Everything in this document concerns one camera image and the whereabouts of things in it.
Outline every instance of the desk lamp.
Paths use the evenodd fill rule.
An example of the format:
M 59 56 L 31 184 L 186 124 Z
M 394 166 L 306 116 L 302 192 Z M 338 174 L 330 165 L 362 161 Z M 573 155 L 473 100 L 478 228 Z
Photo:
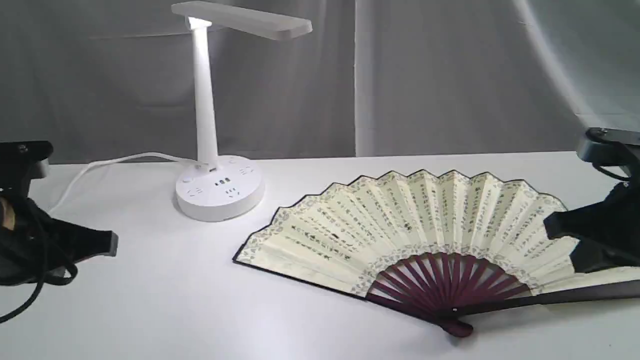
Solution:
M 205 1 L 173 4 L 171 9 L 186 17 L 192 34 L 198 161 L 207 164 L 187 168 L 176 181 L 175 193 L 187 216 L 201 221 L 226 220 L 260 202 L 264 180 L 254 161 L 218 155 L 207 28 L 215 24 L 287 40 L 311 32 L 311 21 Z

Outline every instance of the table surface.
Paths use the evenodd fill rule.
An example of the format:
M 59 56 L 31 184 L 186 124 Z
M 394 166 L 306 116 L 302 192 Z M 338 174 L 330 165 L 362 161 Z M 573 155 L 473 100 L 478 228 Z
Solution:
M 235 265 L 253 231 L 331 182 L 389 170 L 490 171 L 526 179 L 569 208 L 602 200 L 614 185 L 572 152 L 264 160 L 267 192 L 251 212 L 220 223 L 181 214 L 176 163 L 98 168 L 78 182 L 56 217 L 120 237 L 115 258 L 79 264 L 64 287 L 46 286 L 18 318 L 0 325 L 2 359 L 601 359 L 637 348 L 640 301 L 534 306 L 468 320 L 455 340 L 383 307 Z M 31 196 L 51 206 L 80 165 L 53 166 Z M 33 288 L 0 288 L 0 313 Z

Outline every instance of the power cord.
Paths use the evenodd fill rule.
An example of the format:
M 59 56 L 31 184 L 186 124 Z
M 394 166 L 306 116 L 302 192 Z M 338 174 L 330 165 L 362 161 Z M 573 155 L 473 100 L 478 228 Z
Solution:
M 76 174 L 76 176 L 73 178 L 73 180 L 71 180 L 69 185 L 67 185 L 67 188 L 62 193 L 62 195 L 60 196 L 58 201 L 56 201 L 55 205 L 49 210 L 49 214 L 53 214 L 53 212 L 56 211 L 60 207 L 60 205 L 62 205 L 62 203 L 68 197 L 69 193 L 71 192 L 71 189 L 74 187 L 76 182 L 78 180 L 80 180 L 80 178 L 87 171 L 89 171 L 89 170 L 91 170 L 91 169 L 93 169 L 95 167 L 101 167 L 101 166 L 104 166 L 104 165 L 111 165 L 111 164 L 115 164 L 115 163 L 121 163 L 121 162 L 127 161 L 127 160 L 132 160 L 132 159 L 137 159 L 137 158 L 146 158 L 146 157 L 162 158 L 162 159 L 166 159 L 166 160 L 170 160 L 170 161 L 176 161 L 176 162 L 182 162 L 182 163 L 190 163 L 190 164 L 195 164 L 195 165 L 200 165 L 200 166 L 208 166 L 206 163 L 203 163 L 201 161 L 192 160 L 192 159 L 185 159 L 185 158 L 179 158 L 177 156 L 171 156 L 171 155 L 163 154 L 161 152 L 143 152 L 141 154 L 124 156 L 122 158 L 117 158 L 117 159 L 94 161 L 94 162 L 91 162 L 91 163 L 85 165 L 84 168 L 82 170 L 80 170 Z

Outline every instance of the lamp head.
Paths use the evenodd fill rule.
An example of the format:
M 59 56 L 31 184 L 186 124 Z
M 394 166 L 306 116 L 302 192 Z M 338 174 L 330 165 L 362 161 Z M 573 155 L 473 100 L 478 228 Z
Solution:
M 214 24 L 272 40 L 288 40 L 312 30 L 307 19 L 206 1 L 173 4 L 171 11 L 186 16 L 192 30 Z

